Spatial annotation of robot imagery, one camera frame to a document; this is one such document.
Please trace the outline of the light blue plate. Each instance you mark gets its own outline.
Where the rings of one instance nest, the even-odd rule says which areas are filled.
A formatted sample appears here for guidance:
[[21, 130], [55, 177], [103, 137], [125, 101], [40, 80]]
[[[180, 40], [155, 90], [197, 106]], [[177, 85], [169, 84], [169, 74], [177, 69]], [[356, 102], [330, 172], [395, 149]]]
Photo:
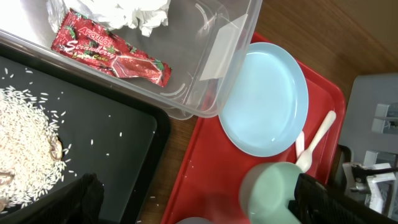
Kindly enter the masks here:
[[271, 157], [296, 141], [308, 104], [307, 82], [296, 59], [276, 44], [256, 42], [249, 46], [219, 119], [237, 148]]

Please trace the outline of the green bowl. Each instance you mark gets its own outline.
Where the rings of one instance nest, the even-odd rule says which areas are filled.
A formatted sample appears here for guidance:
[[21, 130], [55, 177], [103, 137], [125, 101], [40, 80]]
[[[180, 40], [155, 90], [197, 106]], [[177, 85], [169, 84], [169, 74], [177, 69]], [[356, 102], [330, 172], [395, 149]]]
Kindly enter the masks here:
[[253, 167], [239, 188], [242, 211], [253, 224], [294, 224], [288, 209], [302, 170], [290, 162], [268, 162]]

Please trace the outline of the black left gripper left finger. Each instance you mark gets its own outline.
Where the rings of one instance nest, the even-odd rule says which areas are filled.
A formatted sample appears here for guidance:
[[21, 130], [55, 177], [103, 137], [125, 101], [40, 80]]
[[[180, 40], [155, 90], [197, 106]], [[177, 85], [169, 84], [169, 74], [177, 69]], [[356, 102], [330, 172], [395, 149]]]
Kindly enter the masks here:
[[1, 218], [3, 224], [99, 222], [104, 186], [96, 174], [85, 174], [60, 190]]

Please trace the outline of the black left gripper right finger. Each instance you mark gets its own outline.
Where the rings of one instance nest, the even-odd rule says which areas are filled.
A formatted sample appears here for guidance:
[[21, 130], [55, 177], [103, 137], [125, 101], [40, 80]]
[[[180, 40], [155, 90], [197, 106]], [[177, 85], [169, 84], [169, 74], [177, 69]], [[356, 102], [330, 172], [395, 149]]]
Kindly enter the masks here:
[[397, 224], [308, 174], [300, 174], [288, 209], [303, 224]]

